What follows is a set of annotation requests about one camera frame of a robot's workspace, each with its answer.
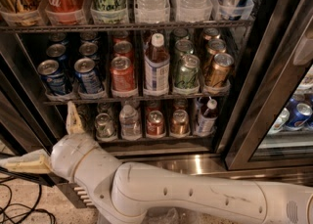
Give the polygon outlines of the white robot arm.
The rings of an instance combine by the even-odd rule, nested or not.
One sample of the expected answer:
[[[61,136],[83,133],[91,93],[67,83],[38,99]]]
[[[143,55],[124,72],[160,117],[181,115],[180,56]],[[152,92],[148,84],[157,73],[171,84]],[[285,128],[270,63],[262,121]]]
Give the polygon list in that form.
[[[50,154],[37,150],[0,160],[10,171],[54,173],[83,188],[111,224],[140,224],[154,207],[181,207],[242,224],[313,224],[313,189],[184,175],[139,162],[123,163],[86,133],[74,103],[67,135]]]

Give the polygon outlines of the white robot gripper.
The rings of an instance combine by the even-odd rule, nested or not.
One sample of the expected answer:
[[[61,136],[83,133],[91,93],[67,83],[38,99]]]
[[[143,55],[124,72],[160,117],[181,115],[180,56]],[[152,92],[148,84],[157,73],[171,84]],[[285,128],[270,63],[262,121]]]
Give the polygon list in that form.
[[[72,182],[77,165],[98,147],[98,143],[89,134],[84,133],[80,116],[72,101],[67,103],[66,130],[69,135],[53,147],[50,156],[44,150],[37,150],[21,157],[2,158],[0,166],[19,173],[49,174],[53,171]]]

